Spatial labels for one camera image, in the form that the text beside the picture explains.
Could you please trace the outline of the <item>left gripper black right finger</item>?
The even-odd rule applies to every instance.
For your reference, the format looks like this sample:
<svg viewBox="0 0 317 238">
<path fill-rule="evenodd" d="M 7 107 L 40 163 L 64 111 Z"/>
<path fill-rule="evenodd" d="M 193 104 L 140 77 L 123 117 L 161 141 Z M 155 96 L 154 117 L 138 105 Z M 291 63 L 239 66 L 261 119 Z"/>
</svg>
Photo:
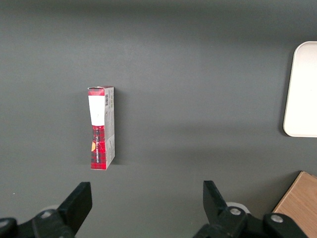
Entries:
<svg viewBox="0 0 317 238">
<path fill-rule="evenodd" d="M 195 238 L 306 238 L 296 222 L 280 213 L 268 213 L 255 218 L 237 206 L 224 201 L 215 183 L 203 183 L 203 206 L 208 223 L 203 225 Z"/>
</svg>

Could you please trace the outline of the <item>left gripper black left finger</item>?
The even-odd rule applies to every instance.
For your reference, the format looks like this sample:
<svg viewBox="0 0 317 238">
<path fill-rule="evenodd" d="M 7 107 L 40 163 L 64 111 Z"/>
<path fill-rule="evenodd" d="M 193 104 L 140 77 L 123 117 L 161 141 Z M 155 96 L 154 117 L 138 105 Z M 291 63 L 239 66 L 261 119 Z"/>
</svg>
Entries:
<svg viewBox="0 0 317 238">
<path fill-rule="evenodd" d="M 2 238 L 74 238 L 92 209 L 91 183 L 81 182 L 56 208 L 46 209 L 18 224 L 13 217 L 0 219 Z"/>
</svg>

